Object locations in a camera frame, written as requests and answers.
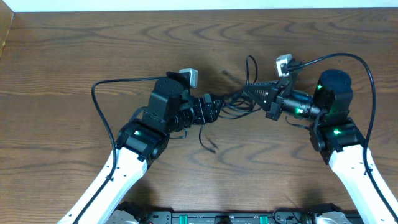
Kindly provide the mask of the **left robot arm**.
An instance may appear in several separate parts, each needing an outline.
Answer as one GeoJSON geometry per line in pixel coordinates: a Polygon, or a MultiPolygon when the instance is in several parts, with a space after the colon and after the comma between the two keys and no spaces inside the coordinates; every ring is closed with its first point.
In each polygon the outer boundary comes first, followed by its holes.
{"type": "Polygon", "coordinates": [[[111,154],[95,180],[60,223],[106,223],[128,190],[167,148],[170,133],[217,120],[224,99],[195,98],[184,79],[156,77],[141,119],[111,136],[111,154]]]}

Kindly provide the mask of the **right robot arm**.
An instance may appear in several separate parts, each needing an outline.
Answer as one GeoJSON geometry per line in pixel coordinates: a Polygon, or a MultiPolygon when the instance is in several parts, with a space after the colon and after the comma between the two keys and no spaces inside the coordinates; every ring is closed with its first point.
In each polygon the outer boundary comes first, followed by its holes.
{"type": "Polygon", "coordinates": [[[365,138],[348,116],[353,98],[350,76],[324,71],[313,95],[293,88],[294,77],[247,84],[244,92],[278,120],[282,113],[312,124],[310,142],[343,183],[364,223],[397,223],[397,200],[381,177],[365,138]]]}

